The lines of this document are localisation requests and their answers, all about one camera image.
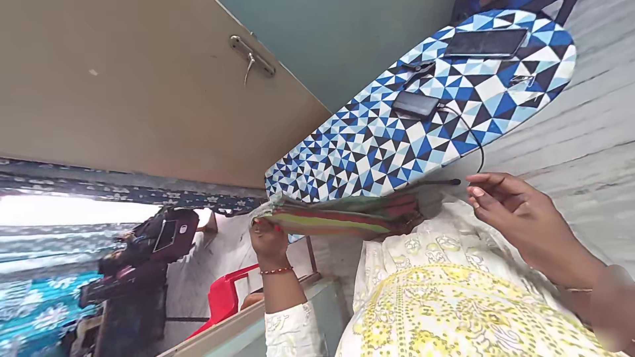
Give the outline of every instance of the fingernail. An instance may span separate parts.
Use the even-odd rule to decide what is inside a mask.
[[[481,197],[482,195],[485,194],[485,191],[483,191],[483,189],[480,188],[480,187],[475,187],[475,188],[472,189],[472,194],[475,197]]]

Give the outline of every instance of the bracelet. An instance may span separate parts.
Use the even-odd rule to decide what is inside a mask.
[[[261,270],[260,275],[277,274],[277,273],[289,271],[291,269],[293,269],[293,267],[286,267],[286,268],[273,269],[273,270]]]
[[[556,285],[560,289],[571,292],[571,293],[590,293],[593,292],[593,289],[578,289],[578,288],[565,288],[564,286]]]

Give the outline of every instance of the wrist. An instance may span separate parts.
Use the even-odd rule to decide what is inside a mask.
[[[290,267],[291,264],[285,254],[281,257],[258,257],[258,266],[262,271],[271,271]]]
[[[585,252],[567,265],[567,277],[559,285],[565,288],[592,289],[605,267],[601,260]]]

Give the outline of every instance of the yellow patterned kurta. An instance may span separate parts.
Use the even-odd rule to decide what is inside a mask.
[[[551,292],[498,231],[448,199],[413,233],[364,243],[335,355],[613,356]]]

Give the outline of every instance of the folded fabric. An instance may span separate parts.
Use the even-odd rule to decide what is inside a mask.
[[[408,234],[423,221],[413,194],[304,203],[278,193],[254,212],[254,218],[277,224],[289,234],[346,234],[364,240]]]

